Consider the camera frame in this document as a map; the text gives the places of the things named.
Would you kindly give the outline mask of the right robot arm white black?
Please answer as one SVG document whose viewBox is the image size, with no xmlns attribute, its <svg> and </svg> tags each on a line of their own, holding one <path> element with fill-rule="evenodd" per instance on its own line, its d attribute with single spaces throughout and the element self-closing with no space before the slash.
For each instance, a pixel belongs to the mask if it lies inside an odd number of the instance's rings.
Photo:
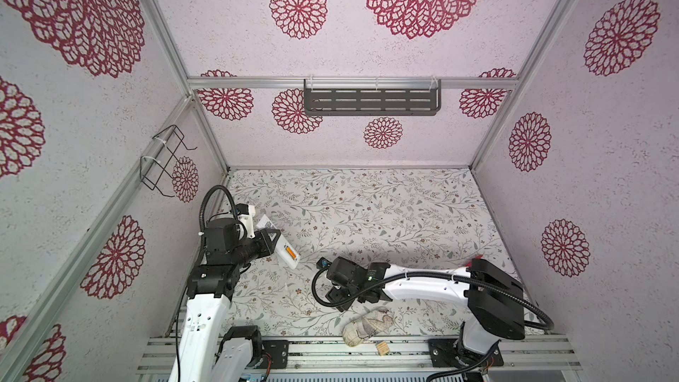
<svg viewBox="0 0 679 382">
<path fill-rule="evenodd" d="M 483 258 L 455 270 L 417 270 L 344 257 L 321 259 L 311 293 L 322 306 L 347 311 L 354 302 L 426 300 L 468 309 L 459 350 L 482 355 L 497 341 L 525 339 L 523 285 Z"/>
</svg>

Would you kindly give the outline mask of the crumpled patterned cloth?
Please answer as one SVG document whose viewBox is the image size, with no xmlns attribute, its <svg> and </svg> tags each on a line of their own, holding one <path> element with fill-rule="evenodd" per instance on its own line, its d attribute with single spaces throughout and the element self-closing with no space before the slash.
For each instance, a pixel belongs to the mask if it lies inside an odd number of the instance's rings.
<svg viewBox="0 0 679 382">
<path fill-rule="evenodd" d="M 383 334 L 394 324 L 394 313 L 379 308 L 350 321 L 342 330 L 343 342 L 350 348 L 357 347 L 373 337 Z"/>
</svg>

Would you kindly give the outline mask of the small wooden block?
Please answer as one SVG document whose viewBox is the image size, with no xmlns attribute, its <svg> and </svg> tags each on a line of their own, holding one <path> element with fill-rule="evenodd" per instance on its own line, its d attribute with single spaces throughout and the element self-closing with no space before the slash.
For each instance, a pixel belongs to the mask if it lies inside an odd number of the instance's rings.
<svg viewBox="0 0 679 382">
<path fill-rule="evenodd" d="M 384 357 L 390 353 L 389 345 L 385 341 L 378 343 L 376 349 L 380 357 Z"/>
</svg>

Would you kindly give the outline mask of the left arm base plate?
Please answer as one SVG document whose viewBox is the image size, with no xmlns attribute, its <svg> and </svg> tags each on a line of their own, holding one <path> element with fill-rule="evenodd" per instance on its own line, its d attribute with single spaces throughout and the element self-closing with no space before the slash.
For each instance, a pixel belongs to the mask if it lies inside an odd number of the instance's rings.
<svg viewBox="0 0 679 382">
<path fill-rule="evenodd" d="M 263 341 L 263 353 L 256 369 L 266 371 L 284 370 L 288 367 L 290 342 L 288 340 Z"/>
</svg>

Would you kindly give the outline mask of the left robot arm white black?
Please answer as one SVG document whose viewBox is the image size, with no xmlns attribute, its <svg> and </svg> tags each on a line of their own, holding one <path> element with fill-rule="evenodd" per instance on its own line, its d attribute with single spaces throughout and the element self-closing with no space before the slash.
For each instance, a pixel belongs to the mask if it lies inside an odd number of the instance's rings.
<svg viewBox="0 0 679 382">
<path fill-rule="evenodd" d="M 211 187 L 203 198 L 200 249 L 187 277 L 186 316 L 169 380 L 241 381 L 247 369 L 265 360 L 257 326 L 220 333 L 242 274 L 254 261 L 273 255 L 281 237 L 278 229 L 255 229 L 254 215 L 223 185 Z"/>
</svg>

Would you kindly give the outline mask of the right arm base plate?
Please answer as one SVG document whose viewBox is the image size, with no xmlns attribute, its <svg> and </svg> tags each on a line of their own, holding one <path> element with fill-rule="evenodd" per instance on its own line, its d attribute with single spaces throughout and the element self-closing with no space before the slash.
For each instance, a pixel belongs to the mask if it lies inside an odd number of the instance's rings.
<svg viewBox="0 0 679 382">
<path fill-rule="evenodd" d="M 502 367 L 505 362 L 498 348 L 493 353 L 477 353 L 466 349 L 458 338 L 429 339 L 427 341 L 431 363 L 434 368 L 456 368 L 470 366 L 484 358 L 483 369 Z"/>
</svg>

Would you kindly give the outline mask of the dark slotted wall shelf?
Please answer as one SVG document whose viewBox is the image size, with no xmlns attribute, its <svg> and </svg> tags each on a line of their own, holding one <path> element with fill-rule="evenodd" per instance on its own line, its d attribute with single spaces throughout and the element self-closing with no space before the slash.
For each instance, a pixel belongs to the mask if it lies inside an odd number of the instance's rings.
<svg viewBox="0 0 679 382">
<path fill-rule="evenodd" d="M 438 81 L 428 88 L 316 88 L 304 80 L 303 110 L 312 117 L 431 117 L 441 109 Z"/>
</svg>

